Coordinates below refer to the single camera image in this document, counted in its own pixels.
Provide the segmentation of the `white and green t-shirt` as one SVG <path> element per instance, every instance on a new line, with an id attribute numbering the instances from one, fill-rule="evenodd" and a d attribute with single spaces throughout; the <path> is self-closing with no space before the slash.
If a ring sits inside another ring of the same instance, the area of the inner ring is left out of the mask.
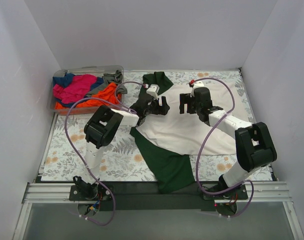
<path id="1" fill-rule="evenodd" d="M 170 110 L 167 115 L 149 115 L 131 136 L 150 171 L 158 181 L 162 194 L 186 187 L 194 182 L 190 156 L 195 156 L 210 131 L 196 114 L 179 113 L 179 95 L 190 93 L 188 84 L 173 83 L 163 72 L 143 75 L 143 83 L 159 85 Z M 202 156 L 235 155 L 235 140 L 215 129 Z"/>

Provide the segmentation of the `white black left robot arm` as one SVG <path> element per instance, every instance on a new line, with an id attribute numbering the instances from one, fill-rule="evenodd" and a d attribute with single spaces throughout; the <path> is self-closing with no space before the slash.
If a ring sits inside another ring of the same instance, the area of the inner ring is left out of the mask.
<path id="1" fill-rule="evenodd" d="M 85 171 L 73 177 L 78 193 L 87 200 L 95 200 L 103 195 L 98 174 L 105 148 L 112 142 L 119 127 L 139 127 L 148 115 L 167 115 L 170 106 L 166 97 L 151 95 L 140 97 L 130 111 L 122 111 L 100 106 L 84 127 L 86 153 L 83 157 Z"/>

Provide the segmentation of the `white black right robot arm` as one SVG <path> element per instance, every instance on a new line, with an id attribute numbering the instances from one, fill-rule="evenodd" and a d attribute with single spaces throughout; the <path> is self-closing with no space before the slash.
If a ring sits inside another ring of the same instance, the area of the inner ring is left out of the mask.
<path id="1" fill-rule="evenodd" d="M 197 181 L 205 195 L 229 199 L 236 193 L 236 188 L 248 181 L 250 175 L 277 159 L 267 125 L 241 120 L 223 108 L 214 106 L 208 88 L 197 87 L 191 93 L 180 94 L 179 110 L 181 114 L 197 114 L 199 119 L 210 127 L 201 149 L 205 147 L 215 129 L 221 130 L 235 140 L 237 161 L 219 177 L 217 185 L 206 190 L 200 181 Z"/>

